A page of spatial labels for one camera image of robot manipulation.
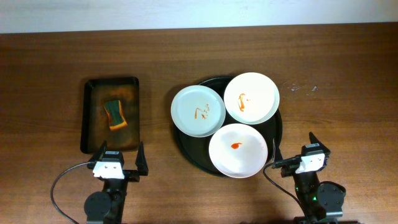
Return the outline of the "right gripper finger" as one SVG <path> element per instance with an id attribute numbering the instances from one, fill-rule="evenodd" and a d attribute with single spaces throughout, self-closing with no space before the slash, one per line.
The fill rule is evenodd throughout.
<path id="1" fill-rule="evenodd" d="M 274 162 L 281 161 L 283 159 L 283 157 L 282 157 L 281 151 L 279 149 L 279 145 L 275 139 L 273 139 L 272 143 L 273 143 L 273 145 L 272 145 L 272 147 L 273 147 L 272 160 Z"/>
<path id="2" fill-rule="evenodd" d="M 325 147 L 325 145 L 321 143 L 321 141 L 318 140 L 318 138 L 312 132 L 309 132 L 309 140 L 311 144 L 318 143 L 320 146 Z"/>

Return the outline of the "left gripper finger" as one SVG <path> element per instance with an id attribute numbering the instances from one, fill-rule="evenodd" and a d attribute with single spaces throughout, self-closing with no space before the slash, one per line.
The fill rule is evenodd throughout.
<path id="1" fill-rule="evenodd" d="M 139 175 L 148 175 L 149 174 L 149 168 L 148 168 L 145 153 L 144 153 L 144 143 L 143 142 L 140 142 L 137 156 L 136 156 L 135 165 L 137 167 L 137 171 L 138 171 Z"/>
<path id="2" fill-rule="evenodd" d="M 107 142 L 104 141 L 100 146 L 99 150 L 93 154 L 93 156 L 89 159 L 89 162 L 97 162 L 102 160 L 103 155 L 107 150 Z"/>

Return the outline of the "green orange sponge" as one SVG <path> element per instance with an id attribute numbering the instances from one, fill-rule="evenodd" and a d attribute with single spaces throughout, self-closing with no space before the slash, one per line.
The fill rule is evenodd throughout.
<path id="1" fill-rule="evenodd" d="M 108 117 L 109 128 L 116 131 L 127 126 L 123 108 L 120 100 L 108 101 L 104 104 L 104 109 Z"/>

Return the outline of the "white plate bottom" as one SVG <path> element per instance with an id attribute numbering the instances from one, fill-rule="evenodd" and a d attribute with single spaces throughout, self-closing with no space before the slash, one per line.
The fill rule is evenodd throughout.
<path id="1" fill-rule="evenodd" d="M 259 131 L 246 124 L 228 124 L 210 139 L 210 160 L 224 175 L 243 179 L 254 176 L 266 164 L 268 147 Z"/>

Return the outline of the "white plate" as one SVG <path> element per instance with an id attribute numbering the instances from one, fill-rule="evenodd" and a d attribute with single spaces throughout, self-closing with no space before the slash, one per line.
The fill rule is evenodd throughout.
<path id="1" fill-rule="evenodd" d="M 247 72 L 234 77 L 224 91 L 229 115 L 244 124 L 261 124 L 276 113 L 280 95 L 276 84 L 266 75 Z"/>
<path id="2" fill-rule="evenodd" d="M 174 125 L 184 134 L 203 138 L 222 127 L 226 109 L 220 95 L 203 85 L 191 85 L 173 98 L 170 113 Z"/>
<path id="3" fill-rule="evenodd" d="M 210 160 L 224 175 L 243 179 L 254 176 L 266 164 L 268 147 L 259 131 L 246 124 L 228 124 L 210 139 Z"/>

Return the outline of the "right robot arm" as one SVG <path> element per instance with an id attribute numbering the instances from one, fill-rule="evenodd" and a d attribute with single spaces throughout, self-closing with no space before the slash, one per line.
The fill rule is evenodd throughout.
<path id="1" fill-rule="evenodd" d="M 337 223 L 343 216 L 346 189 L 334 182 L 319 181 L 317 173 L 326 167 L 330 150 L 313 133 L 309 133 L 309 140 L 300 154 L 275 161 L 271 167 L 280 169 L 282 177 L 294 179 L 295 198 L 303 211 L 294 223 Z"/>

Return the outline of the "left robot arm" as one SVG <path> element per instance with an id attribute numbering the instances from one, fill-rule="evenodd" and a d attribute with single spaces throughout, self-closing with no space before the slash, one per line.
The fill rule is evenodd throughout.
<path id="1" fill-rule="evenodd" d="M 140 177 L 149 174 L 144 154 L 144 144 L 139 143 L 135 165 L 136 170 L 123 169 L 124 158 L 121 151 L 109 151 L 107 142 L 102 143 L 88 161 L 87 168 L 93 176 L 103 181 L 103 189 L 92 193 L 85 201 L 86 222 L 92 224 L 121 223 L 127 186 L 139 182 Z"/>

